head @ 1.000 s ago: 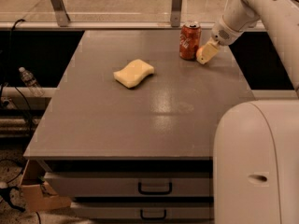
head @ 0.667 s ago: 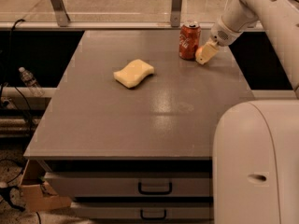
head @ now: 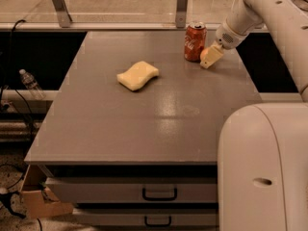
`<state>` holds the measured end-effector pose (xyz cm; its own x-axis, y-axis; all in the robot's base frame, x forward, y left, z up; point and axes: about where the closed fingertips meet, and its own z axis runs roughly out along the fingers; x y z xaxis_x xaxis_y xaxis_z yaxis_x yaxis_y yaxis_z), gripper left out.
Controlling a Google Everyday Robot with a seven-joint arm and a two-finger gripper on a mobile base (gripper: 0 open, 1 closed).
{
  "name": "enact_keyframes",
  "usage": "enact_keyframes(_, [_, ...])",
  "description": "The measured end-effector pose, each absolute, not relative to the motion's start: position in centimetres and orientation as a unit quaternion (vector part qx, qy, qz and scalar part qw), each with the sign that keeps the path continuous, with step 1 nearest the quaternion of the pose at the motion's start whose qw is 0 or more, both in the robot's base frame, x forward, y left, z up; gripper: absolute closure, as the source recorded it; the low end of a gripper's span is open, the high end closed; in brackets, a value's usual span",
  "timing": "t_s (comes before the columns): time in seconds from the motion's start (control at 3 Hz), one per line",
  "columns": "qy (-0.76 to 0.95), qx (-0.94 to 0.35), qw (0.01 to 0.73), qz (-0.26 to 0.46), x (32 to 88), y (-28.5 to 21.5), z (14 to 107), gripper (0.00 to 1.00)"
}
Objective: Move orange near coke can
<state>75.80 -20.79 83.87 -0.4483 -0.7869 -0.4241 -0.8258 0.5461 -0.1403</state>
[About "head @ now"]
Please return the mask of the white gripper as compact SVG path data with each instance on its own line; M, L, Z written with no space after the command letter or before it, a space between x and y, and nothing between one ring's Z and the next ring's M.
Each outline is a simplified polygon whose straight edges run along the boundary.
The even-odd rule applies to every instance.
M247 37L246 29L237 19L226 18L216 30L216 41L209 47L208 54L200 61L203 68L209 68L224 54L224 49L236 48Z

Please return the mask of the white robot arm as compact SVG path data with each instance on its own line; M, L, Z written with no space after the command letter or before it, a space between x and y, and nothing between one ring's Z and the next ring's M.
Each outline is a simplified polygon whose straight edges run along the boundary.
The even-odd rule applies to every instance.
M307 16L294 0L239 0L201 54L209 67L265 24L301 100L239 109L218 142L219 231L308 231Z

